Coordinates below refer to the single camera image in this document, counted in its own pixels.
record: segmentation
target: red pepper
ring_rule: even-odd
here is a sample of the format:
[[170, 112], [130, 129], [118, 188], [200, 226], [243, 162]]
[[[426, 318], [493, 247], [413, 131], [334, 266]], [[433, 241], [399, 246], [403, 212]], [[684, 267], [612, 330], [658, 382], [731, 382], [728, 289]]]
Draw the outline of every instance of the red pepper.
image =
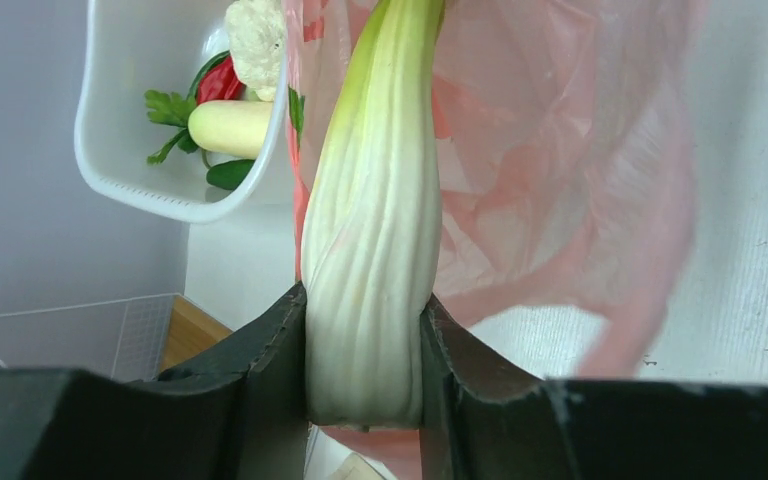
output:
[[211, 100], [236, 100], [245, 88], [234, 72], [231, 57], [227, 56], [201, 79], [196, 93], [196, 104], [201, 105]]

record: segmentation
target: white plastic bin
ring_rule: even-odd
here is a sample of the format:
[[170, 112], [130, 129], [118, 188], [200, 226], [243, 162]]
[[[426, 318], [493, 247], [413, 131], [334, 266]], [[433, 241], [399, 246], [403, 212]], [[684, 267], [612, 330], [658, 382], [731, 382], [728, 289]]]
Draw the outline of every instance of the white plastic bin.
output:
[[231, 1], [89, 0], [75, 156], [93, 190], [190, 223], [218, 220], [244, 202], [292, 201], [284, 132], [286, 60], [264, 146], [236, 190], [208, 185], [198, 154], [176, 148], [163, 164], [146, 164], [174, 129], [148, 121], [145, 91], [186, 93], [204, 62], [228, 48], [222, 25]]

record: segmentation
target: pink plastic bag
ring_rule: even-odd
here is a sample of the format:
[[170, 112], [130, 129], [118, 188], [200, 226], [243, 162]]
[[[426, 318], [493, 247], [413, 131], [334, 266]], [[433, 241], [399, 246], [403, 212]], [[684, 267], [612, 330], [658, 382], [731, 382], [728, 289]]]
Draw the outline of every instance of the pink plastic bag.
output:
[[[297, 252], [328, 121], [375, 3], [284, 0]], [[433, 85], [444, 210], [435, 293], [462, 325], [515, 305], [575, 305], [607, 320], [577, 373], [635, 373], [693, 236], [682, 89], [704, 6], [449, 1]], [[326, 430], [419, 478], [416, 432]]]

